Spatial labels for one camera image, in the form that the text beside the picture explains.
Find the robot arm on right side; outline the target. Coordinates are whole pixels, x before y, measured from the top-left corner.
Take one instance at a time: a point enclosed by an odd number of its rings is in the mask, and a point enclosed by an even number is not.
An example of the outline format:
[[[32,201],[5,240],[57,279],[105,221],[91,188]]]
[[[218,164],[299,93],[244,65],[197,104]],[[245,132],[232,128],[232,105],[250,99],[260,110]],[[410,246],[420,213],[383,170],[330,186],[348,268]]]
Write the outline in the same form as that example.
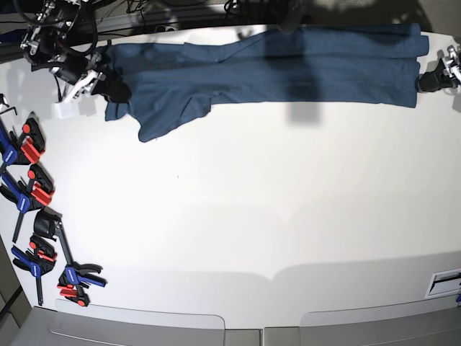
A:
[[[69,103],[82,94],[101,95],[106,101],[127,103],[129,87],[120,75],[109,67],[109,59],[97,50],[98,30],[95,11],[111,1],[44,1],[34,17],[27,15],[19,1],[13,5],[28,24],[20,48],[30,62],[32,71],[47,69],[56,81],[68,87],[60,102]],[[68,42],[81,20],[91,25],[91,44],[86,50],[76,50]]]

